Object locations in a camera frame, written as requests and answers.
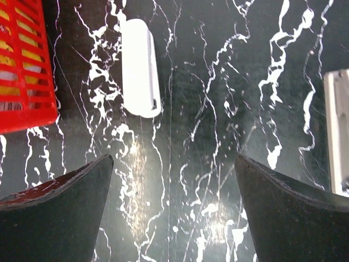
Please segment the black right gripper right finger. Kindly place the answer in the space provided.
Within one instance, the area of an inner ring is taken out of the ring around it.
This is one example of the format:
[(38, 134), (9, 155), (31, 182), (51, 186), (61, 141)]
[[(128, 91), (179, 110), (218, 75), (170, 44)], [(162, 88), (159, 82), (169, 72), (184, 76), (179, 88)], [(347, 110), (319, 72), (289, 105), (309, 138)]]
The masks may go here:
[(240, 154), (236, 177), (259, 261), (348, 261), (348, 198)]

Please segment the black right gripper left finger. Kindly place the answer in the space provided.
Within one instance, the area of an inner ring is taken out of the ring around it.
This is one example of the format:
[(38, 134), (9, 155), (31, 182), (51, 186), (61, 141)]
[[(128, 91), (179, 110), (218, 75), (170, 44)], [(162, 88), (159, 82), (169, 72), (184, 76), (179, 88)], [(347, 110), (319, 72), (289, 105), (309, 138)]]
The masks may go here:
[(1, 261), (92, 261), (114, 161), (106, 154), (1, 199)]

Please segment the white stapler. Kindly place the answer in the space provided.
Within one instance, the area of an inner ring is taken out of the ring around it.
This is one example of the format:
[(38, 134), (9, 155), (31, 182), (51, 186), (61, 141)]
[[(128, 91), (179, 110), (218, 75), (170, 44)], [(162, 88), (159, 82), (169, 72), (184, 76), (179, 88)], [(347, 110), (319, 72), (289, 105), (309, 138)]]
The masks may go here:
[(130, 19), (121, 29), (124, 106), (135, 116), (156, 117), (162, 107), (153, 35), (141, 19)]

